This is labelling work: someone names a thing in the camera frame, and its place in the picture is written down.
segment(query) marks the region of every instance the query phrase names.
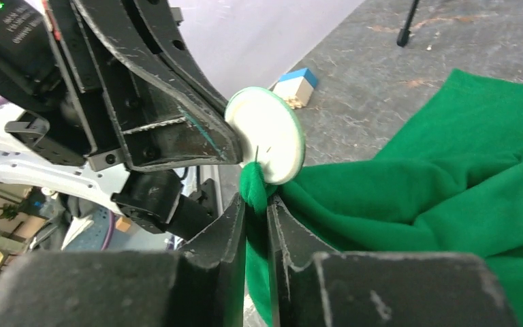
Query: green cloth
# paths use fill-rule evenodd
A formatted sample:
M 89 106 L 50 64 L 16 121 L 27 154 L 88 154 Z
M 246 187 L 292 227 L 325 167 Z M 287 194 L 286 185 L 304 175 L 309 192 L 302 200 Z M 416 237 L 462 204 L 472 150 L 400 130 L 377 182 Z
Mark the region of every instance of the green cloth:
M 242 175 L 242 187 L 252 176 Z M 485 258 L 523 326 L 522 84 L 455 70 L 374 159 L 305 167 L 278 193 L 341 251 Z M 271 324 L 268 263 L 256 246 L 267 237 L 265 218 L 258 219 L 248 222 L 246 277 Z

